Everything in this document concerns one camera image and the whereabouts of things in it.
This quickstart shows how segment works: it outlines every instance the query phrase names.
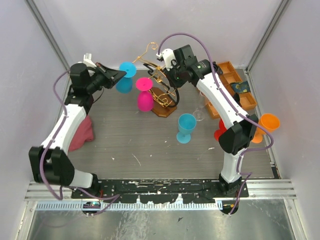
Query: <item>red cloth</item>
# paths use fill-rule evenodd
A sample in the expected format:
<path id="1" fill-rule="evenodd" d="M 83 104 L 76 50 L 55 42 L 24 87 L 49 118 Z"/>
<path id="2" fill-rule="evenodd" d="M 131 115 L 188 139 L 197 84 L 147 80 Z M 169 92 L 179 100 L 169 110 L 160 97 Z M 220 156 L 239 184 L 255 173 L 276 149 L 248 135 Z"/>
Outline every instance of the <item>red cloth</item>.
<path id="1" fill-rule="evenodd" d="M 92 128 L 92 121 L 89 116 L 80 123 L 69 146 L 69 152 L 81 148 L 85 142 L 91 142 L 95 139 Z"/>

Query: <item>black mounting plate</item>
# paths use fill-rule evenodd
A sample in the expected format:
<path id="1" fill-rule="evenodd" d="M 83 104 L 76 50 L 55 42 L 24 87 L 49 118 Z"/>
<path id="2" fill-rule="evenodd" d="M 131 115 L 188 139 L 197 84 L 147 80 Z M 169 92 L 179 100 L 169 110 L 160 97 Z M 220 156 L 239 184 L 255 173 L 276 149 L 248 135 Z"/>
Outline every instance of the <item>black mounting plate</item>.
<path id="1" fill-rule="evenodd" d="M 114 196 L 120 194 L 116 203 L 134 204 L 139 197 L 140 202 L 147 204 L 174 203 L 179 194 L 184 204 L 215 203 L 214 198 L 234 198 L 235 193 L 225 195 L 219 190 L 217 179 L 108 179 L 101 182 L 102 196 Z M 248 188 L 245 184 L 241 191 L 241 197 L 248 197 Z M 72 192 L 71 198 L 84 199 L 81 191 Z"/>

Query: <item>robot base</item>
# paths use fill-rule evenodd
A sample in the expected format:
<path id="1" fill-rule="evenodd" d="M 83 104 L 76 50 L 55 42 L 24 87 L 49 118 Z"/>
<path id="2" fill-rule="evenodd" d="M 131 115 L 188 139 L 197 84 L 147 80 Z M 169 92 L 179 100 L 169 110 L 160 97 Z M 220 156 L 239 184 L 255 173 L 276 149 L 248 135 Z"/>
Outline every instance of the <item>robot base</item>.
<path id="1" fill-rule="evenodd" d="M 148 202 L 164 204 L 174 203 L 177 199 L 184 204 L 207 204 L 215 203 L 215 198 L 235 197 L 235 194 L 230 193 L 230 196 L 226 196 L 222 193 L 221 184 L 217 179 L 101 179 L 98 182 L 101 182 L 100 190 L 103 194 L 107 196 L 120 194 L 115 203 L 123 204 L 134 204 L 137 201 L 142 204 Z M 241 191 L 240 196 L 248 197 L 248 189 Z M 83 194 L 76 190 L 72 192 L 71 198 L 82 199 Z"/>
<path id="2" fill-rule="evenodd" d="M 218 184 L 219 190 L 225 196 L 229 196 L 229 195 L 234 196 L 238 188 L 240 188 L 241 183 L 242 183 L 242 177 L 240 177 L 238 180 L 234 182 L 228 183 L 226 182 L 226 180 L 224 180 L 221 174 L 219 174 L 219 184 Z"/>

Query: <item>orange tray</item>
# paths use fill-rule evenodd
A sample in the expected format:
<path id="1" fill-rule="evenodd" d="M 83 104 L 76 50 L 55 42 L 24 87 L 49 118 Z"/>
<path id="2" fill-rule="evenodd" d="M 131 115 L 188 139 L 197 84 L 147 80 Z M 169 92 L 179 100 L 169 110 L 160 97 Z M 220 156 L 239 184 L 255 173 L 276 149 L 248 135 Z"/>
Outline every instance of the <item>orange tray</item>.
<path id="1" fill-rule="evenodd" d="M 230 86 L 230 84 L 241 83 L 242 82 L 241 77 L 238 75 L 237 71 L 229 61 L 219 63 L 218 65 L 223 71 L 223 75 L 219 76 L 222 84 L 224 85 L 224 87 L 230 93 L 231 96 L 235 95 L 235 92 Z M 251 92 L 241 93 L 239 96 L 240 96 L 240 104 L 242 105 L 242 108 L 245 111 L 252 110 L 257 106 L 257 102 L 252 96 Z M 208 110 L 210 116 L 213 119 L 220 118 L 219 113 L 210 102 L 207 104 L 206 109 Z"/>

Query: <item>wooden base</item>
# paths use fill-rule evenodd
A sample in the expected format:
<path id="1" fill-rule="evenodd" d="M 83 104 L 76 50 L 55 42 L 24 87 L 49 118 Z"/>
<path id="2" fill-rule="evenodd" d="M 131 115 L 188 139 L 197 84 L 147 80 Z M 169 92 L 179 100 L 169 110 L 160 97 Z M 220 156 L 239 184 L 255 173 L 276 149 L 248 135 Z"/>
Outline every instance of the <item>wooden base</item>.
<path id="1" fill-rule="evenodd" d="M 158 87 L 153 87 L 151 89 L 158 96 L 161 95 L 161 94 L 164 94 L 164 92 Z M 155 115 L 157 115 L 158 117 L 166 118 L 177 109 L 176 106 L 175 107 L 163 107 L 158 102 L 156 102 L 155 100 L 153 100 L 153 102 L 154 102 L 154 105 L 153 105 L 153 108 L 152 108 L 151 111 Z"/>

